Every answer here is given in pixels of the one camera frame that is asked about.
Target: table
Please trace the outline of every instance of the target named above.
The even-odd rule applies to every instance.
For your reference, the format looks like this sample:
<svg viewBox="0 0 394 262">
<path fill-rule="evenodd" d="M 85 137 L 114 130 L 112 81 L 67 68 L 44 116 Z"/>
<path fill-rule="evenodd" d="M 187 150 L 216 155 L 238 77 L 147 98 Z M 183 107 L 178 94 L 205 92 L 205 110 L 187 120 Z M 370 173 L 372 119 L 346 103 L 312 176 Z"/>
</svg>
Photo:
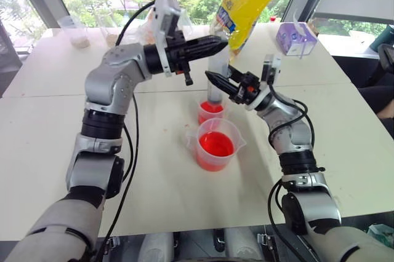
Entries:
<svg viewBox="0 0 394 262">
<path fill-rule="evenodd" d="M 275 36 L 279 23 L 258 24 L 233 65 L 241 71 L 251 71 L 261 76 L 266 54 L 281 54 Z M 197 38 L 208 34 L 208 26 L 194 26 Z M 108 46 L 99 28 L 89 28 L 90 47 L 75 49 L 67 36 L 54 30 L 55 36 L 42 38 L 24 63 L 3 97 L 37 97 L 83 95 L 87 74 L 96 68 Z M 206 90 L 207 58 L 190 63 L 194 84 L 187 87 L 184 76 L 168 79 L 163 74 L 153 76 L 151 81 L 139 84 L 135 92 L 169 92 Z M 285 57 L 278 85 L 346 84 L 349 78 L 318 42 L 313 52 L 303 59 Z"/>
<path fill-rule="evenodd" d="M 394 144 L 351 84 L 278 87 L 304 101 L 316 130 L 315 156 L 343 216 L 392 210 Z M 247 145 L 217 173 L 202 170 L 183 142 L 197 128 L 205 91 L 137 93 L 140 152 L 114 235 L 268 224 L 267 197 L 280 178 L 268 127 L 229 103 L 228 118 Z M 84 96 L 0 100 L 0 240 L 21 239 L 42 212 L 66 194 L 65 174 L 80 130 Z M 134 111 L 126 124 L 135 135 Z M 123 156 L 128 159 L 127 147 Z M 115 215 L 109 200 L 100 236 Z M 283 217 L 274 209 L 274 218 Z"/>
</svg>

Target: black cable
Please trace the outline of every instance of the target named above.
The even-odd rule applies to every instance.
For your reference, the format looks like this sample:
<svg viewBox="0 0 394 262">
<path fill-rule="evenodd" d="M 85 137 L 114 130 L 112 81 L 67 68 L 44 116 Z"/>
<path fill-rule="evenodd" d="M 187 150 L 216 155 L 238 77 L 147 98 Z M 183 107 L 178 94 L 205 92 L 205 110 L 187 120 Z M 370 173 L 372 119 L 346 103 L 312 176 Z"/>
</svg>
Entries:
<svg viewBox="0 0 394 262">
<path fill-rule="evenodd" d="M 292 104 L 292 103 L 290 103 L 290 102 L 287 102 L 285 99 L 281 98 L 281 97 L 278 95 L 278 93 L 275 92 L 275 90 L 274 90 L 272 84 L 269 84 L 268 86 L 269 86 L 269 88 L 270 88 L 271 94 L 272 94 L 278 101 L 280 101 L 281 103 L 283 103 L 283 104 L 285 104 L 285 105 L 287 105 L 287 106 L 290 106 L 290 107 L 292 107 L 292 108 L 298 110 L 298 111 L 301 113 L 300 116 L 296 117 L 295 119 L 293 119 L 293 120 L 291 120 L 291 121 L 289 121 L 289 122 L 285 122 L 284 124 L 281 124 L 281 125 L 275 127 L 275 128 L 270 132 L 270 134 L 268 135 L 268 142 L 270 143 L 270 145 L 273 147 L 272 136 L 273 136 L 274 133 L 276 133 L 278 130 L 280 130 L 280 129 L 284 128 L 284 127 L 287 127 L 287 126 L 289 126 L 289 125 L 291 125 L 291 124 L 293 124 L 293 123 L 295 123 L 295 122 L 298 122 L 299 120 L 301 120 L 301 119 L 303 119 L 303 118 L 305 117 L 306 120 L 307 120 L 308 123 L 309 123 L 310 131 L 311 131 L 311 135 L 312 135 L 311 144 L 312 144 L 312 146 L 314 146 L 314 145 L 315 145 L 315 130 L 314 130 L 314 128 L 313 128 L 312 121 L 310 120 L 310 118 L 309 118 L 308 115 L 307 115 L 307 113 L 308 113 L 308 107 L 306 106 L 306 104 L 305 104 L 304 102 L 301 102 L 301 101 L 298 101 L 298 100 L 293 100 L 294 102 L 300 104 L 300 105 L 304 108 L 304 109 L 301 109 L 301 108 L 298 107 L 297 105 L 294 105 L 294 104 Z"/>
<path fill-rule="evenodd" d="M 123 36 L 124 36 L 124 33 L 126 32 L 126 30 L 127 30 L 127 28 L 129 27 L 130 23 L 131 23 L 139 14 L 141 14 L 142 11 L 144 11 L 145 9 L 151 7 L 154 3 L 155 3 L 155 1 L 149 2 L 149 3 L 146 4 L 145 6 L 141 7 L 138 11 L 136 11 L 136 13 L 134 13 L 134 15 L 133 15 L 133 16 L 129 19 L 129 21 L 127 21 L 127 23 L 124 25 L 124 27 L 123 27 L 121 33 L 119 34 L 119 37 L 118 37 L 118 39 L 116 40 L 116 43 L 115 43 L 116 46 L 120 45 L 120 43 L 121 43 L 121 41 L 122 41 L 122 38 L 123 38 Z M 123 177 L 123 181 L 126 179 L 127 175 L 128 175 L 129 172 L 130 172 L 130 169 L 131 169 L 131 167 L 132 167 L 132 169 L 131 169 L 131 174 L 130 174 L 129 181 L 127 181 L 126 188 L 124 189 L 124 192 L 123 192 L 123 195 L 122 195 L 122 199 L 121 199 L 121 201 L 120 201 L 120 203 L 119 203 L 119 207 L 118 207 L 118 210 L 116 211 L 115 217 L 113 218 L 112 224 L 111 224 L 111 226 L 110 226 L 110 228 L 109 228 L 109 230 L 108 230 L 106 236 L 104 237 L 103 243 L 101 244 L 101 246 L 100 246 L 100 248 L 99 248 L 99 250 L 98 250 L 98 252 L 97 252 L 97 255 L 96 255 L 95 260 L 94 260 L 95 262 L 101 262 L 102 259 L 103 259 L 104 251 L 105 251 L 105 245 L 106 245 L 106 243 L 107 243 L 107 240 L 108 240 L 108 239 L 110 238 L 110 236 L 111 236 L 111 233 L 112 233 L 112 231 L 113 231 L 113 229 L 114 229 L 114 227 L 115 227 L 115 225 L 116 225 L 116 222 L 118 222 L 118 219 L 119 219 L 121 210 L 122 210 L 122 208 L 123 208 L 124 200 L 126 199 L 127 192 L 129 191 L 129 188 L 130 188 L 130 185 L 131 185 L 131 181 L 133 180 L 133 177 L 134 177 L 135 168 L 136 168 L 136 166 L 137 166 L 138 150 L 139 150 L 139 143 L 140 143 L 140 128 L 139 128 L 139 118 L 138 118 L 137 101 L 135 100 L 134 94 L 133 94 L 133 102 L 134 102 L 134 109 L 135 109 L 135 124 L 136 124 L 136 126 L 135 126 L 135 127 L 136 127 L 136 134 L 135 134 L 135 136 L 136 136 L 136 138 L 137 138 L 136 143 L 135 143 L 134 163 L 133 163 L 133 165 L 131 165 L 132 156 L 133 156 L 133 153 L 134 153 L 134 152 L 133 152 L 132 142 L 131 142 L 131 137 L 130 137 L 130 134 L 129 134 L 129 131 L 128 131 L 126 125 L 124 125 L 124 132 L 126 133 L 127 141 L 129 142 L 129 145 L 130 145 L 131 159 L 130 159 L 130 164 L 129 164 L 128 168 L 127 168 L 126 174 L 125 174 L 124 177 Z"/>
<path fill-rule="evenodd" d="M 133 94 L 133 102 L 134 102 L 134 108 L 135 108 L 135 123 L 136 123 L 136 137 L 137 137 L 137 141 L 135 143 L 135 157 L 134 157 L 134 163 L 133 163 L 133 167 L 131 170 L 131 174 L 129 177 L 129 181 L 127 181 L 127 185 L 126 188 L 124 189 L 123 195 L 122 195 L 122 199 L 119 203 L 119 207 L 118 210 L 116 211 L 115 217 L 112 221 L 112 224 L 106 234 L 106 236 L 104 237 L 103 243 L 101 244 L 98 252 L 97 252 L 97 256 L 95 258 L 95 262 L 101 262 L 103 256 L 104 256 L 104 250 L 105 250 L 105 244 L 107 243 L 107 240 L 110 238 L 112 230 L 114 229 L 116 222 L 118 221 L 118 218 L 120 216 L 121 210 L 123 208 L 123 204 L 124 204 L 124 200 L 126 199 L 127 196 L 127 192 L 129 191 L 130 185 L 131 185 L 131 181 L 133 180 L 134 177 L 134 173 L 135 173 L 135 168 L 137 166 L 137 158 L 138 158 L 138 149 L 139 149 L 139 141 L 140 141 L 140 128 L 139 128 L 139 118 L 138 118 L 138 107 L 137 107 L 137 101 L 135 100 L 135 96 Z"/>
<path fill-rule="evenodd" d="M 310 120 L 310 118 L 307 114 L 305 115 L 305 118 L 308 121 L 310 132 L 312 134 L 312 139 L 311 139 L 312 147 L 315 147 L 315 129 L 313 128 L 312 121 Z"/>
<path fill-rule="evenodd" d="M 282 206 L 279 203 L 279 190 L 281 190 L 282 187 L 282 182 L 279 184 L 278 189 L 275 192 L 275 202 L 276 202 L 276 206 L 278 206 L 278 208 L 281 210 L 281 212 L 283 213 L 283 209 Z"/>
<path fill-rule="evenodd" d="M 289 241 L 287 239 L 284 238 L 284 236 L 279 232 L 279 229 L 276 227 L 275 222 L 273 221 L 272 218 L 272 211 L 271 211 L 271 200 L 272 200 L 272 195 L 275 191 L 276 188 L 278 188 L 278 190 L 280 189 L 281 186 L 281 180 L 279 180 L 278 182 L 276 182 L 274 184 L 274 186 L 272 186 L 270 194 L 268 195 L 268 217 L 270 219 L 271 222 L 271 226 L 272 229 L 274 230 L 275 234 L 280 238 L 280 240 L 282 241 L 282 243 L 284 243 L 286 245 L 287 248 L 289 248 L 289 250 L 301 261 L 301 262 L 307 262 L 307 260 L 300 255 L 300 253 L 289 243 Z"/>
<path fill-rule="evenodd" d="M 129 166 L 127 167 L 127 171 L 125 172 L 125 174 L 123 175 L 123 179 L 122 181 L 126 180 L 127 176 L 129 175 L 130 171 L 131 171 L 131 166 L 133 164 L 133 143 L 131 142 L 131 137 L 130 137 L 130 133 L 129 130 L 127 129 L 126 125 L 123 126 L 123 130 L 124 133 L 126 134 L 127 137 L 127 142 L 129 143 L 130 146 L 130 162 L 129 162 Z"/>
<path fill-rule="evenodd" d="M 122 38 L 124 36 L 124 33 L 126 32 L 127 28 L 129 27 L 130 23 L 137 18 L 138 15 L 140 15 L 143 11 L 145 11 L 147 8 L 153 6 L 153 4 L 155 3 L 155 1 L 149 2 L 148 4 L 146 4 L 145 6 L 141 7 L 138 11 L 136 11 L 136 13 L 133 14 L 133 16 L 129 19 L 129 21 L 127 21 L 127 23 L 124 25 L 121 33 L 118 36 L 118 39 L 116 40 L 115 45 L 118 46 L 121 44 Z"/>
</svg>

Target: yellow bag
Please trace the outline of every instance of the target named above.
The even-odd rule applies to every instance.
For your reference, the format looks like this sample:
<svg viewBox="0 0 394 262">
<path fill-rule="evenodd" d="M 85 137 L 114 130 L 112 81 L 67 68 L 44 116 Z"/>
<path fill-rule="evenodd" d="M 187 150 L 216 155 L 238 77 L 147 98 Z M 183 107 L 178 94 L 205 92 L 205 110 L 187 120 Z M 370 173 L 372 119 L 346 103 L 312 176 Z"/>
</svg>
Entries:
<svg viewBox="0 0 394 262">
<path fill-rule="evenodd" d="M 228 43 L 237 54 L 245 45 L 261 11 L 271 0 L 223 0 L 216 20 L 211 25 L 211 33 L 224 30 L 230 34 Z"/>
</svg>

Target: purple box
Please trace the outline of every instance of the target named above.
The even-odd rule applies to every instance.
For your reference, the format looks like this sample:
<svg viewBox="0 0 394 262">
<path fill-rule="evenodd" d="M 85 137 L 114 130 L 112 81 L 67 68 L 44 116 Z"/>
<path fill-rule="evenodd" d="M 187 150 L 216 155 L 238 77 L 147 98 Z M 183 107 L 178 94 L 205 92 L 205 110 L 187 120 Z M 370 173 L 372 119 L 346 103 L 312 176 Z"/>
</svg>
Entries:
<svg viewBox="0 0 394 262">
<path fill-rule="evenodd" d="M 305 31 L 306 36 L 298 33 L 293 22 L 282 23 L 276 34 L 276 41 L 287 56 L 309 55 L 318 42 L 317 37 L 311 34 L 305 22 L 300 22 L 299 25 Z"/>
</svg>

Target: transparent cup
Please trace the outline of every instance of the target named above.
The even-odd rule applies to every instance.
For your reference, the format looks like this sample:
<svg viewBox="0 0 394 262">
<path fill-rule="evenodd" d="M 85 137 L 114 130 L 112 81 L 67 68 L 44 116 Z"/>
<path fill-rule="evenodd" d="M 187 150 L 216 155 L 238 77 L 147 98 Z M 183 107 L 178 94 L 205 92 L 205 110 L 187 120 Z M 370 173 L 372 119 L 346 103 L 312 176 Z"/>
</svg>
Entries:
<svg viewBox="0 0 394 262">
<path fill-rule="evenodd" d="M 83 49 L 90 46 L 89 39 L 86 34 L 86 27 L 75 16 L 64 16 L 57 20 L 60 28 L 65 32 L 71 44 Z"/>
<path fill-rule="evenodd" d="M 108 47 L 114 47 L 118 39 L 118 27 L 114 21 L 113 12 L 110 11 L 105 14 L 95 15 L 96 23 L 100 27 L 101 34 L 103 35 Z"/>
<path fill-rule="evenodd" d="M 240 148 L 246 145 L 237 127 L 226 119 L 208 119 L 197 131 L 187 133 L 187 146 L 201 168 L 223 170 Z"/>
<path fill-rule="evenodd" d="M 213 104 L 205 99 L 201 99 L 198 103 L 198 124 L 202 124 L 208 119 L 223 118 L 225 114 L 225 103 Z"/>
</svg>

